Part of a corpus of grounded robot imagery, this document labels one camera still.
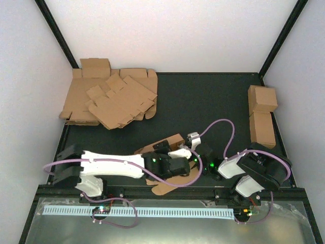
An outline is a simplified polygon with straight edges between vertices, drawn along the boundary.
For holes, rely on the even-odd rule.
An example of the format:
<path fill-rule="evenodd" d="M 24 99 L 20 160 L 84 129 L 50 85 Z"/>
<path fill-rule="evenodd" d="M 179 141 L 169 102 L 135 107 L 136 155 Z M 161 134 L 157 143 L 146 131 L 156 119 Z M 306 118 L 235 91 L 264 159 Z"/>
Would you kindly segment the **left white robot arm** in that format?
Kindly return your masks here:
<path fill-rule="evenodd" d="M 101 176 L 125 176 L 134 179 L 149 178 L 164 181 L 179 175 L 189 175 L 192 153 L 181 148 L 172 151 L 167 143 L 157 145 L 153 151 L 128 156 L 104 155 L 83 150 L 72 145 L 63 150 L 53 165 L 64 164 L 53 172 L 53 185 L 60 188 L 76 188 L 96 202 L 103 203 L 109 197 Z"/>

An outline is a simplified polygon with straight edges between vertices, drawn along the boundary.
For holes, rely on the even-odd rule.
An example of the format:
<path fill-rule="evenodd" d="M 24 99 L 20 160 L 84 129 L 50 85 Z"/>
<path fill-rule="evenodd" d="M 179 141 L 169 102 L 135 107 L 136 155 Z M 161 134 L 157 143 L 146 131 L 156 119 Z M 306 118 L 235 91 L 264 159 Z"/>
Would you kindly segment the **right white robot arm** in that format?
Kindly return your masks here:
<path fill-rule="evenodd" d="M 278 191 L 291 175 L 292 163 L 287 157 L 256 142 L 230 158 L 217 158 L 205 143 L 196 146 L 196 153 L 203 163 L 202 174 L 222 183 L 215 197 L 234 205 L 244 205 L 263 190 Z"/>

